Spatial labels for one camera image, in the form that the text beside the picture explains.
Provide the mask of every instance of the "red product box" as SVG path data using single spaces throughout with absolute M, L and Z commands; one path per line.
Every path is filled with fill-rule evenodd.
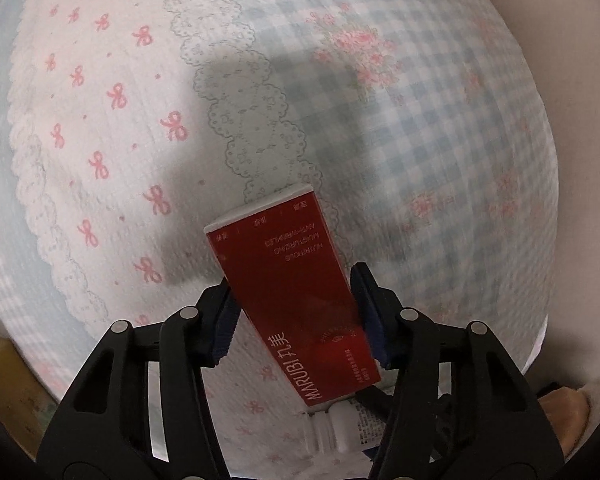
M 380 380 L 311 186 L 205 227 L 234 296 L 307 406 Z

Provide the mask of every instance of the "pink flower pattern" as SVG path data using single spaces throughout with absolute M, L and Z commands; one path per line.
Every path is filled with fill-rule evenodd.
M 484 16 L 475 16 L 474 25 L 478 29 L 484 46 L 491 50 L 496 46 L 496 27 L 491 20 Z
M 80 18 L 80 7 L 75 7 L 71 14 L 69 14 L 69 23 L 77 22 L 78 18 Z
M 56 68 L 56 54 L 53 52 L 45 59 L 46 71 L 51 72 Z
M 505 229 L 511 228 L 520 209 L 518 201 L 518 175 L 514 170 L 502 173 L 496 181 L 497 199 L 488 205 L 489 214 L 493 219 L 505 221 Z
M 82 75 L 82 65 L 74 68 L 74 73 L 69 74 L 72 79 L 71 86 L 82 86 L 84 84 L 84 76 Z
M 106 12 L 105 14 L 103 14 L 99 20 L 96 20 L 96 22 L 94 22 L 97 27 L 96 27 L 96 32 L 100 31 L 100 30 L 107 30 L 109 28 L 109 25 L 111 25 L 109 23 L 109 13 Z
M 466 64 L 462 71 L 462 79 L 464 82 L 464 98 L 467 103 L 470 103 L 484 89 L 482 77 L 477 69 Z
M 384 89 L 400 104 L 404 99 L 394 89 L 400 71 L 392 56 L 395 43 L 381 38 L 375 28 L 358 23 L 349 4 L 341 3 L 340 9 L 339 19 L 333 14 L 311 12 L 305 20 L 322 33 L 323 48 L 314 51 L 313 59 L 326 64 L 335 59 L 344 63 L 354 74 L 352 86 L 361 101 L 366 102 L 376 89 Z
M 433 194 L 421 193 L 416 198 L 411 200 L 409 207 L 417 218 L 427 219 L 434 209 Z
M 260 370 L 260 375 L 263 381 L 277 381 L 278 378 L 273 373 L 271 366 L 265 366 Z
M 54 126 L 54 130 L 51 132 L 51 136 L 55 140 L 54 146 L 59 150 L 64 148 L 64 137 L 62 136 L 61 131 L 62 126 L 60 125 L 60 123 L 56 123 L 56 126 Z
M 251 415 L 257 415 L 259 413 L 264 412 L 264 408 L 260 405 L 257 400 L 250 400 L 247 404 L 244 405 L 247 410 L 251 413 Z
M 525 132 L 527 136 L 531 136 L 531 127 L 529 126 L 529 121 L 525 116 L 519 118 L 516 126 L 522 132 Z

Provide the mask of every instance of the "product label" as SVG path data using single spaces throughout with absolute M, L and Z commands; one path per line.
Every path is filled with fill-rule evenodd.
M 385 423 L 354 399 L 349 402 L 358 412 L 358 437 L 360 445 L 380 442 L 384 433 Z
M 236 300 L 308 406 L 379 381 L 313 192 L 207 237 Z

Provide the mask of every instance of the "fabric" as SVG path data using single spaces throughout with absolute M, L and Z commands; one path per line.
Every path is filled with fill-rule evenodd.
M 540 332 L 538 332 L 538 338 L 536 338 L 536 342 L 534 343 L 533 348 L 531 349 L 531 354 L 529 354 L 528 359 L 526 360 L 525 365 L 522 367 L 522 373 L 526 374 L 526 371 L 531 368 L 531 365 L 534 363 L 536 358 L 540 355 L 540 350 L 542 349 L 542 343 L 544 342 L 544 336 L 546 336 L 546 327 L 549 323 L 549 316 L 544 318 L 542 322 L 542 327 L 540 328 Z
M 551 333 L 586 349 L 569 369 L 585 383 L 600 376 L 600 0 L 491 1 L 520 42 L 562 157 Z M 551 377 L 563 352 L 546 348 L 534 375 Z
M 219 281 L 204 225 L 296 182 L 344 266 L 438 322 L 483 320 L 525 364 L 557 165 L 488 0 L 26 0 L 18 25 L 19 5 L 0 0 L 0 322 L 56 396 L 114 320 Z M 244 318 L 205 381 L 235 475 L 368 472 L 306 452 L 304 405 Z
M 600 424 L 600 377 L 585 384 L 579 391 L 587 397 L 587 402 L 589 403 L 589 420 L 580 440 L 567 457 L 567 460 L 570 460 L 584 446 Z

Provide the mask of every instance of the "beige object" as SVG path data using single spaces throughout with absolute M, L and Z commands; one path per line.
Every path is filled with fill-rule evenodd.
M 30 458 L 57 407 L 11 341 L 0 338 L 0 422 Z
M 589 404 L 582 392 L 563 387 L 539 399 L 551 427 L 568 456 L 576 446 L 589 419 Z
M 560 171 L 555 294 L 532 384 L 600 376 L 600 0 L 491 0 L 522 47 Z
M 589 419 L 587 420 L 587 427 L 584 430 L 584 434 L 578 441 L 578 445 L 571 452 L 569 458 L 578 452 L 600 424 L 600 377 L 585 384 L 579 392 L 587 397 L 589 403 Z

